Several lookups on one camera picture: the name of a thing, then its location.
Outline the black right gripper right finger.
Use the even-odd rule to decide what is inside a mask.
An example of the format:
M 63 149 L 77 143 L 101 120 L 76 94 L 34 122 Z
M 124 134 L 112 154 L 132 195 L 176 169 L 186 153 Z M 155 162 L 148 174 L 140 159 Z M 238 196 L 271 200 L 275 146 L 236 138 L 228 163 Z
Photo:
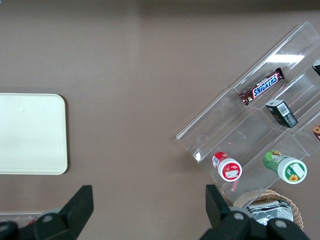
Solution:
M 232 211 L 218 188 L 205 189 L 205 207 L 211 228 L 202 240 L 308 240 L 309 237 L 293 222 L 274 218 L 262 225 L 241 211 Z

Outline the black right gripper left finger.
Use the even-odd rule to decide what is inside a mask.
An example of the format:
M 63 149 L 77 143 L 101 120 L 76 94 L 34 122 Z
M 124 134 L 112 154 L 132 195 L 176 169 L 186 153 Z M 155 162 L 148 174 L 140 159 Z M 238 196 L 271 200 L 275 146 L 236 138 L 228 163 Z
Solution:
M 76 240 L 94 211 L 93 188 L 83 185 L 61 208 L 2 212 L 2 240 Z

